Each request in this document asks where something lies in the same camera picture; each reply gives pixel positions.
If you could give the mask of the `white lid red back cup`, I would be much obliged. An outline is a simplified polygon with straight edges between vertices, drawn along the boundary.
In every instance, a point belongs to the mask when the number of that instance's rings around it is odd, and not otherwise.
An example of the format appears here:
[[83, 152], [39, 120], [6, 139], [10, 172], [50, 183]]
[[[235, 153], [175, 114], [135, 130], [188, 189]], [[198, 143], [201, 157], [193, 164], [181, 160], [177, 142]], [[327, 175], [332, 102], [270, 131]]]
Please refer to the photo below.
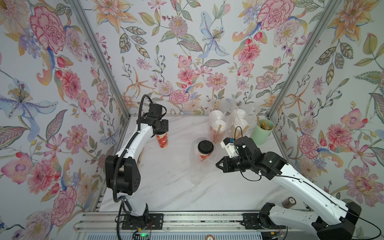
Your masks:
[[215, 144], [219, 144], [226, 133], [227, 123], [223, 120], [218, 120], [211, 123], [211, 135]]

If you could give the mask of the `white lid red cup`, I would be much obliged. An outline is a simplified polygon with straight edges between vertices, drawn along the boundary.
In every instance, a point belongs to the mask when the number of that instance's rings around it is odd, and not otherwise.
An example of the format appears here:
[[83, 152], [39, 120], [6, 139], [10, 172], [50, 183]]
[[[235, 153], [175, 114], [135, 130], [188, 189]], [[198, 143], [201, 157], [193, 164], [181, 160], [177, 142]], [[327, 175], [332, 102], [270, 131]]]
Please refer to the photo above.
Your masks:
[[209, 113], [209, 120], [210, 121], [218, 121], [222, 120], [224, 118], [225, 114], [219, 110], [213, 110]]
[[211, 123], [211, 135], [215, 144], [219, 144], [226, 133], [227, 123], [223, 120], [218, 120]]

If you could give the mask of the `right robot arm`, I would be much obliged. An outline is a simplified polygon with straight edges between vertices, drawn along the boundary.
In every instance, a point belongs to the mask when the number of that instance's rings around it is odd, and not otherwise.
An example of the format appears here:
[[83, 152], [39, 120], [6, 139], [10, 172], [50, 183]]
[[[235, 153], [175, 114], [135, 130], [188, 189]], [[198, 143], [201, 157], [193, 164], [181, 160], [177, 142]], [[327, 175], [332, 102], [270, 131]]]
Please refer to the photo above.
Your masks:
[[251, 217], [244, 219], [245, 227], [272, 229], [278, 226], [292, 227], [317, 236], [320, 240], [351, 240], [361, 207], [345, 203], [306, 180], [288, 161], [273, 152], [262, 153], [249, 137], [225, 138], [221, 147], [228, 153], [216, 166], [224, 173], [251, 170], [284, 187], [307, 204], [311, 211], [286, 209], [266, 203]]

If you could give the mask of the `clear plastic carrier bag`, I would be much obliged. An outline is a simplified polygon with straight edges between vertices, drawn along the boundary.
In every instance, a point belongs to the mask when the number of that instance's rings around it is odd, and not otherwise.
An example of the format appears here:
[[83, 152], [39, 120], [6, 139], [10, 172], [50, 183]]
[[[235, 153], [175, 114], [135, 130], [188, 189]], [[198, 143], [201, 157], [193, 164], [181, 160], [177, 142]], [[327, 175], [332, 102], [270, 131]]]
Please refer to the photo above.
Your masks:
[[258, 105], [248, 104], [239, 106], [235, 99], [232, 99], [228, 130], [228, 136], [233, 139], [244, 137], [256, 125], [257, 115], [261, 108]]

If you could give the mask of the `white lid floral cup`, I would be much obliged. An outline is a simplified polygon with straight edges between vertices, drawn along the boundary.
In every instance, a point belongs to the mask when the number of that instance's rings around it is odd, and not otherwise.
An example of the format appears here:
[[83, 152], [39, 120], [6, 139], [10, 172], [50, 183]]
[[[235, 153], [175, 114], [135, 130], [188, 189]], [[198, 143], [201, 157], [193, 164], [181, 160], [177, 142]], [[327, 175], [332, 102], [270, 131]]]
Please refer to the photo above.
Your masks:
[[245, 117], [247, 116], [247, 113], [246, 111], [242, 110], [242, 109], [236, 109], [235, 110], [235, 119], [245, 119]]

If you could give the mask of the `white lid beige cup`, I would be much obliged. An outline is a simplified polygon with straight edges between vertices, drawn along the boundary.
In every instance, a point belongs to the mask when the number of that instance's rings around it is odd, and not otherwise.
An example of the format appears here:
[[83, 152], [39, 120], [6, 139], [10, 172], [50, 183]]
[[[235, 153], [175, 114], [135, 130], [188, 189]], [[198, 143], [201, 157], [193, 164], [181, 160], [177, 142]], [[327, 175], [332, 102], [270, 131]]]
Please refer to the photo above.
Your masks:
[[234, 139], [238, 139], [246, 133], [248, 128], [249, 123], [245, 119], [234, 119], [231, 135], [234, 137]]

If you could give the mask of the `clear plastic bag pile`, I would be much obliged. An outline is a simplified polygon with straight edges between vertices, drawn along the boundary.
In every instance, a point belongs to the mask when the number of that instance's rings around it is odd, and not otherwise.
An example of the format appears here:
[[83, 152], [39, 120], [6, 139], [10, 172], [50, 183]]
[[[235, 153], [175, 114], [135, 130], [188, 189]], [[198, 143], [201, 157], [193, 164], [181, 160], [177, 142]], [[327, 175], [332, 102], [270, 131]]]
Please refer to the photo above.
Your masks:
[[223, 98], [215, 102], [209, 112], [209, 137], [215, 145], [218, 145], [224, 139], [229, 126], [227, 116], [228, 104], [228, 99]]

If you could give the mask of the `black lid red cup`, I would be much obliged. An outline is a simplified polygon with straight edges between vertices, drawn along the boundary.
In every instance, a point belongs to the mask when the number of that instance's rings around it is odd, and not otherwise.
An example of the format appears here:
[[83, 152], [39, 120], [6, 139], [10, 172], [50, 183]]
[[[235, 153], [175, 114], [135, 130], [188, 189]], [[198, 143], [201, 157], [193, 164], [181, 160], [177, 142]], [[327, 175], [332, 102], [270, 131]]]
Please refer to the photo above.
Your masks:
[[156, 137], [160, 148], [166, 149], [168, 147], [168, 132], [157, 133]]
[[214, 151], [214, 145], [208, 140], [202, 140], [198, 143], [198, 152], [200, 160], [204, 162]]

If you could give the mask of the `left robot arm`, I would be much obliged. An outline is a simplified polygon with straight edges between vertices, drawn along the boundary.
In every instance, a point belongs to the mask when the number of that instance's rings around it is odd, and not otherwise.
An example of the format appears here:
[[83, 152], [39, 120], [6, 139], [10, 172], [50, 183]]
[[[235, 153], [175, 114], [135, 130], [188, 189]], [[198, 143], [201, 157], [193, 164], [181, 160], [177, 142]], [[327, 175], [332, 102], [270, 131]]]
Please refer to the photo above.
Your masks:
[[149, 111], [138, 117], [136, 131], [126, 145], [105, 160], [106, 185], [112, 190], [113, 201], [121, 204], [127, 221], [137, 227], [149, 222], [148, 205], [134, 196], [141, 183], [139, 156], [150, 138], [168, 131], [168, 120], [163, 120], [165, 111], [164, 106], [150, 103]]

